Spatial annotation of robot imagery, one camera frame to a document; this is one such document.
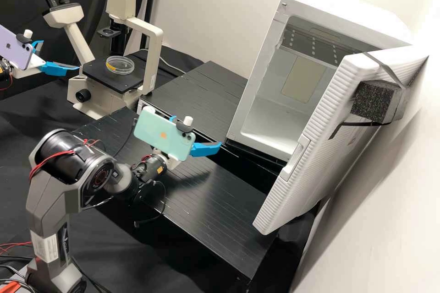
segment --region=black platform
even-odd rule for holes
[[[99,81],[108,88],[118,93],[125,93],[130,89],[137,88],[143,82],[145,74],[145,61],[136,57],[135,54],[128,56],[134,62],[134,71],[128,75],[117,75],[110,72],[105,66],[106,58],[93,60],[83,65],[82,72],[90,78]]]
[[[101,139],[107,152],[113,154],[130,132],[135,117],[133,111],[124,108],[76,133]],[[131,136],[117,158],[132,164],[149,153],[149,145]],[[164,216],[252,279],[275,238],[275,234],[263,236],[252,226],[265,195],[204,157],[188,158],[160,180],[167,189]],[[163,192],[159,186],[156,189],[161,198]],[[163,206],[160,200],[151,201],[151,205],[158,211]]]
[[[210,61],[142,99],[178,118],[192,116],[195,129],[223,142],[246,83],[247,79]]]

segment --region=black cable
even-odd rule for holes
[[[0,258],[6,258],[11,260],[19,260],[19,261],[32,261],[33,258],[27,256],[12,256],[12,255],[0,255]]]
[[[119,152],[121,152],[122,148],[127,144],[128,140],[130,139],[130,136],[132,135],[133,131],[134,131],[134,127],[136,126],[137,118],[133,119],[133,123],[132,126],[130,128],[130,133],[128,133],[127,138],[125,139],[124,143],[122,143],[121,147],[118,149],[118,151],[116,151],[116,153],[113,155],[113,157],[116,157],[118,155]]]
[[[161,181],[154,181],[153,182],[153,186],[155,186],[156,185],[156,183],[159,183],[161,186],[162,186],[162,188],[164,188],[164,200],[163,200],[163,203],[164,203],[164,205],[163,205],[163,207],[162,207],[162,210],[160,211],[160,214],[159,215],[156,215],[155,217],[152,217],[152,218],[149,218],[149,219],[146,219],[146,220],[141,220],[141,221],[134,221],[134,227],[135,228],[139,228],[139,225],[140,224],[144,224],[144,223],[149,223],[149,222],[152,222],[152,221],[154,221],[154,220],[157,220],[159,217],[161,217],[163,214],[164,214],[164,212],[165,212],[165,207],[166,207],[166,201],[165,201],[165,199],[166,199],[166,188],[165,188],[165,184],[163,184]],[[148,205],[143,199],[141,199],[141,198],[139,198],[145,205]]]
[[[385,124],[381,124],[381,123],[377,123],[374,121],[370,121],[370,122],[342,122],[340,123],[338,126],[336,126],[335,130],[333,131],[333,133],[331,133],[329,140],[331,140],[333,137],[335,137],[335,135],[339,132],[339,129],[342,126],[352,126],[352,127],[375,127],[375,126],[386,126],[391,124],[391,122],[389,123],[385,123]]]
[[[21,278],[24,279],[24,276],[15,268],[11,267],[11,266],[7,266],[7,265],[0,265],[0,268],[6,268],[8,269],[10,272],[15,273],[16,275],[20,276]]]
[[[91,283],[92,285],[95,287],[95,289],[99,292],[99,293],[112,293],[108,288],[106,288],[105,286],[101,285],[100,283],[98,283],[97,281],[94,281],[93,279],[91,279],[89,276],[86,275],[86,273],[81,269],[81,267],[79,266],[79,264],[77,263],[77,261],[75,260],[74,257],[72,257],[72,262],[74,265],[77,266],[78,270],[80,273],[82,273],[84,275],[84,277],[86,277]]]
[[[0,279],[0,284],[7,284],[8,282],[18,282],[18,283],[20,283],[20,286],[22,288],[27,289],[31,293],[36,293],[35,289],[32,286],[30,286],[29,284],[27,284],[25,281],[23,281],[21,279],[15,279],[15,278]]]

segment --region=black table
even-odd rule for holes
[[[123,108],[75,133],[102,140],[113,154],[135,117],[133,111]],[[117,159],[132,164],[150,153],[149,145],[131,136]],[[189,157],[160,180],[166,186],[164,216],[252,279],[275,238],[275,234],[261,235],[252,226],[265,195],[205,157]],[[163,191],[157,189],[159,200],[151,201],[151,206],[160,211]]]

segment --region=black foam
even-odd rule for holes
[[[351,113],[381,124],[394,119],[403,91],[384,80],[361,81],[356,90]]]

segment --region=cable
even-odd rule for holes
[[[137,118],[133,119],[133,123],[132,126],[130,128],[130,133],[128,133],[127,138],[125,139],[124,143],[122,143],[121,147],[118,149],[118,151],[116,151],[116,153],[113,155],[113,157],[116,157],[118,155],[119,152],[121,152],[121,150],[123,149],[123,147],[127,144],[128,140],[130,139],[130,136],[132,135],[133,131],[134,131],[134,127],[136,126]]]
[[[61,152],[57,152],[54,153],[52,156],[47,157],[45,160],[43,160],[42,162],[40,162],[39,164],[37,164],[29,173],[29,183],[32,180],[32,177],[41,169],[41,167],[46,164],[49,160],[55,158],[55,157],[59,157],[59,156],[63,156],[63,155],[72,155],[72,154],[76,154],[75,151],[73,150],[68,150],[68,151],[61,151]]]
[[[29,244],[32,244],[32,242],[24,242],[24,243],[7,243],[7,244],[0,244],[0,250],[3,250],[2,253],[0,253],[0,255],[2,255],[3,253],[8,253],[8,250],[16,247],[16,246],[27,246]]]
[[[179,71],[179,72],[181,72],[181,73],[183,73],[183,74],[186,74],[186,72],[185,72],[184,70],[181,70],[181,69],[179,69],[178,67],[175,67],[175,66],[171,65],[170,63],[168,63],[166,60],[164,60],[164,58],[163,58],[162,56],[159,56],[159,58],[160,58],[160,60],[161,60],[162,62],[165,63],[166,66],[168,66],[168,67],[170,67],[170,68],[172,68],[172,69],[174,69],[174,70],[177,70],[177,71]]]
[[[7,266],[7,265],[0,265],[0,268],[6,268],[9,269],[9,271],[15,273],[16,275],[20,276],[21,278],[25,278],[17,269],[11,267],[11,266]]]
[[[331,135],[329,137],[329,140],[331,140],[333,137],[336,136],[336,134],[339,132],[339,129],[342,126],[374,127],[374,126],[386,126],[386,125],[389,125],[389,124],[391,124],[391,122],[385,123],[385,124],[381,124],[381,123],[377,123],[377,122],[374,122],[374,121],[370,121],[370,122],[345,122],[344,121],[344,122],[340,123],[338,126],[336,126],[335,130],[333,131],[333,133],[331,133]]]
[[[186,72],[184,70],[181,70],[181,69],[179,69],[179,68],[177,68],[175,66],[172,66],[170,63],[168,63],[166,60],[164,60],[161,56],[159,58],[162,60],[162,62],[164,62],[166,64],[166,66],[169,66],[170,68],[172,68],[174,70],[177,70],[177,71],[179,71],[179,72],[181,72],[183,74],[186,74]]]
[[[5,87],[5,88],[0,88],[0,92],[5,91],[6,89],[8,89],[9,87],[12,86],[12,83],[14,82],[13,79],[12,79],[12,73],[9,74],[9,77],[11,79],[11,82],[9,83],[9,86]]]
[[[152,218],[149,218],[149,219],[146,219],[146,220],[134,221],[133,224],[134,224],[134,227],[135,227],[135,228],[139,228],[139,225],[140,225],[140,224],[148,223],[148,222],[151,222],[151,221],[154,221],[154,220],[158,219],[158,218],[161,217],[161,216],[164,214],[164,212],[165,212],[165,207],[166,207],[166,201],[165,201],[165,199],[166,199],[166,188],[165,188],[165,184],[163,184],[161,181],[154,181],[154,182],[153,182],[153,186],[155,186],[157,183],[160,183],[160,185],[162,186],[162,188],[164,188],[164,200],[163,200],[164,206],[162,207],[162,210],[160,211],[160,214],[159,214],[159,215],[156,215],[155,217],[152,217]],[[140,199],[145,205],[148,205],[146,202],[143,201],[142,198],[139,198],[139,199]]]
[[[17,260],[17,261],[32,261],[33,258],[31,257],[27,257],[27,256],[13,256],[13,255],[0,255],[0,258],[5,258],[5,259],[11,259],[11,260]]]
[[[91,208],[95,208],[95,207],[101,206],[101,205],[103,205],[103,204],[106,204],[107,202],[109,202],[109,201],[112,200],[112,199],[113,199],[113,196],[110,197],[110,198],[104,199],[103,201],[100,201],[99,203],[97,203],[97,204],[95,204],[95,205],[91,205],[91,206],[84,207],[82,210],[83,210],[83,211],[86,211],[86,210],[88,210],[88,209],[91,209]]]
[[[29,292],[36,293],[35,289],[32,286],[27,284],[25,281],[22,281],[21,279],[12,279],[12,278],[0,279],[0,284],[1,283],[5,284],[5,283],[8,283],[8,282],[18,282],[18,283],[20,283],[21,287],[27,289]]]
[[[101,140],[93,140],[93,142],[90,144],[87,144],[87,146],[91,147],[92,145],[95,145],[95,143],[97,143],[97,142],[101,142],[101,145],[104,147],[104,151],[107,152],[107,150],[105,149],[105,144]]]
[[[77,260],[74,257],[72,257],[72,262],[73,262],[74,265],[77,266],[79,272],[82,273],[84,275],[84,277],[86,277],[92,283],[92,285],[95,287],[95,289],[99,293],[103,293],[103,292],[104,293],[112,293],[108,288],[106,288],[105,286],[101,285],[100,283],[94,281],[89,276],[87,276],[86,273],[81,269],[81,267],[79,266]]]

